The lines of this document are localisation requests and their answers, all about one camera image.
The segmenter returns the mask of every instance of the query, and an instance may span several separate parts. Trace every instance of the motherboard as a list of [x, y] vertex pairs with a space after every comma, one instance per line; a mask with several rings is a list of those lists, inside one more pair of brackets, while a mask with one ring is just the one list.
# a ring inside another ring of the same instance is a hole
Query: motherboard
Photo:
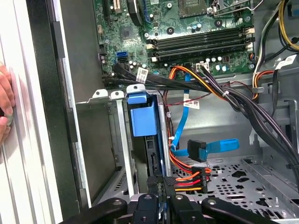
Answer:
[[214, 76], [252, 72], [251, 11], [229, 12], [250, 2], [94, 0], [104, 76], [115, 77], [117, 62], [132, 73], [142, 67], [164, 77], [174, 65], [203, 65]]

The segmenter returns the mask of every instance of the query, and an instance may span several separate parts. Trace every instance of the zip tie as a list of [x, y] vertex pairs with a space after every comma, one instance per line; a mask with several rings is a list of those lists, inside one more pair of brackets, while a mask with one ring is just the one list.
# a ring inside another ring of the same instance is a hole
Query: zip tie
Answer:
[[229, 94], [229, 91], [225, 91], [225, 92], [223, 93], [222, 97], [225, 97], [225, 96], [228, 95], [228, 94]]

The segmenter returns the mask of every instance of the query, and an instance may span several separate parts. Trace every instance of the green circuit board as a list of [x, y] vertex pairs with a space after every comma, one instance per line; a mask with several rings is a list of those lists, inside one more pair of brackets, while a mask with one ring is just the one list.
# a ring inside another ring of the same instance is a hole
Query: green circuit board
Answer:
[[[112, 66], [117, 62], [117, 52], [128, 52], [128, 62], [134, 62], [134, 67], [132, 68], [131, 66], [130, 69], [133, 73], [136, 73], [138, 67], [143, 65], [151, 73], [168, 76], [172, 65], [191, 63], [195, 66], [198, 63], [205, 63], [207, 58], [210, 59], [209, 69], [214, 76], [247, 73], [254, 69], [249, 59], [249, 55], [253, 53], [252, 50], [223, 54], [217, 53], [215, 55], [189, 57], [159, 63], [152, 62], [151, 58], [148, 57], [147, 53], [149, 50], [146, 44], [147, 39], [163, 40], [177, 36], [210, 33], [231, 28], [252, 27], [252, 15], [249, 10], [240, 11], [237, 19], [235, 14], [213, 17], [205, 13], [210, 0], [143, 0], [146, 9], [146, 18], [144, 19], [149, 22], [145, 22], [143, 26], [137, 27], [133, 24], [129, 16], [126, 0], [120, 0], [121, 12], [110, 12], [111, 22], [109, 25], [104, 17], [103, 1], [94, 0], [94, 8], [99, 45], [104, 45], [107, 51], [107, 54], [102, 57], [104, 60], [102, 64], [104, 75], [109, 76], [113, 72]], [[197, 8], [194, 8], [195, 10], [193, 11], [188, 11], [188, 8], [182, 9], [179, 5], [182, 1], [186, 1], [191, 6], [196, 5]], [[108, 2], [109, 6], [114, 5], [112, 0], [108, 0]], [[224, 7], [227, 7], [233, 3], [233, 0], [222, 0], [221, 2]], [[241, 6], [248, 6], [248, 4], [250, 4], [250, 1]], [[149, 19], [150, 14], [154, 15], [151, 21]], [[194, 32], [192, 27], [197, 24], [201, 24], [201, 28]], [[167, 32], [169, 28], [174, 29], [171, 35]], [[220, 56], [223, 60], [213, 62], [214, 59]]]

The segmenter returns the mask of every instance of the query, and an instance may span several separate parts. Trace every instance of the perforated metal panel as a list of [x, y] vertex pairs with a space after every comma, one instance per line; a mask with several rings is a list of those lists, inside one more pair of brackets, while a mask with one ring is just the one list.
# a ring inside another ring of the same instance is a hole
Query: perforated metal panel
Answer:
[[[211, 166], [211, 182], [208, 183], [208, 194], [200, 191], [187, 191], [195, 201], [207, 197], [218, 197], [224, 201], [240, 206], [251, 212], [270, 219], [294, 218], [294, 214], [262, 185], [243, 164], [221, 164]], [[173, 167], [173, 176], [188, 176], [184, 171]]]

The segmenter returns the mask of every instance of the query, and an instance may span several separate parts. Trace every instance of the hand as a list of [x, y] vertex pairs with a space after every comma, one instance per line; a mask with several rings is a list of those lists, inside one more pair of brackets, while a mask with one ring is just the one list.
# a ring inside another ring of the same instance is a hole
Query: hand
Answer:
[[[11, 76], [5, 65], [0, 62], [0, 108], [6, 115], [12, 115], [14, 105]], [[10, 131], [10, 127], [7, 127], [7, 122], [8, 119], [6, 117], [0, 117], [0, 144], [3, 143]]]

